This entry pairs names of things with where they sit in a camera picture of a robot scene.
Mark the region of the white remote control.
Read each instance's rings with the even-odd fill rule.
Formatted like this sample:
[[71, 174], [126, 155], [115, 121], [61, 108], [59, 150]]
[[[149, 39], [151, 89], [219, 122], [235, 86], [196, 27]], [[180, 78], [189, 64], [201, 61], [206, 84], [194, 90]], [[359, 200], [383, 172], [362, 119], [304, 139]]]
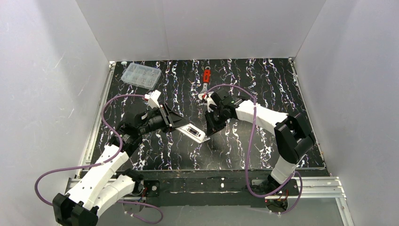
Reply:
[[200, 130], [191, 123], [178, 127], [177, 130], [199, 144], [210, 139], [206, 136], [204, 131]]

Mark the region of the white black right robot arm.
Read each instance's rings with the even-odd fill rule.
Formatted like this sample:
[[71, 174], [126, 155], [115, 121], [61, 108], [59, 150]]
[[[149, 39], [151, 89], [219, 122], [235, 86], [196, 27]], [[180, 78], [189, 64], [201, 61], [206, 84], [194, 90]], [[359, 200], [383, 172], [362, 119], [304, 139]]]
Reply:
[[205, 113], [207, 136], [224, 129], [229, 119], [253, 122], [275, 136], [279, 159], [268, 178], [270, 182], [279, 185], [285, 182], [316, 144], [311, 126], [301, 113], [273, 111], [254, 104], [248, 98], [234, 97], [223, 89], [211, 94], [202, 94], [200, 97], [208, 108]]

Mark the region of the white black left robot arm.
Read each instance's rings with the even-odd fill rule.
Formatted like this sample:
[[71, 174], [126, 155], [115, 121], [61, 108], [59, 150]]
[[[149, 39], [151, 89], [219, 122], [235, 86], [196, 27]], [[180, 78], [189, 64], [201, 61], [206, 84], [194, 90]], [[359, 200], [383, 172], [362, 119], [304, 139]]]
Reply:
[[66, 194], [54, 197], [56, 222], [63, 226], [95, 226], [100, 216], [119, 199], [128, 193], [140, 192], [143, 176], [132, 169], [120, 174], [110, 185], [107, 183], [139, 148], [143, 135], [159, 129], [172, 132], [188, 123], [167, 105], [137, 114], [127, 112], [116, 129], [122, 140], [113, 135], [96, 166]]

